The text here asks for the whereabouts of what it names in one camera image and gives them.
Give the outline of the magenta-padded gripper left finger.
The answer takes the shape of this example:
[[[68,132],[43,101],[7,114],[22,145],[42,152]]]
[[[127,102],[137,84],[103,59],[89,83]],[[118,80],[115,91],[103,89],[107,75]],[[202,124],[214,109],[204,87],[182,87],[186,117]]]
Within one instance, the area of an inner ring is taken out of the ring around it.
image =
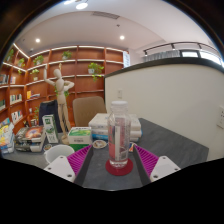
[[[93,147],[88,145],[69,156],[59,155],[45,171],[82,186],[92,156]]]

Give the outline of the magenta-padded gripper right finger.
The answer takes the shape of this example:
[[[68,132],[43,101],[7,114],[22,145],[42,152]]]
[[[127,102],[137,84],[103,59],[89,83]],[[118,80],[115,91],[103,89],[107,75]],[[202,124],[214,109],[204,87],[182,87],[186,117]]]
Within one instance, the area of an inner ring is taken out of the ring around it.
[[[143,185],[155,182],[180,170],[167,156],[158,157],[140,146],[133,147],[133,154]]]

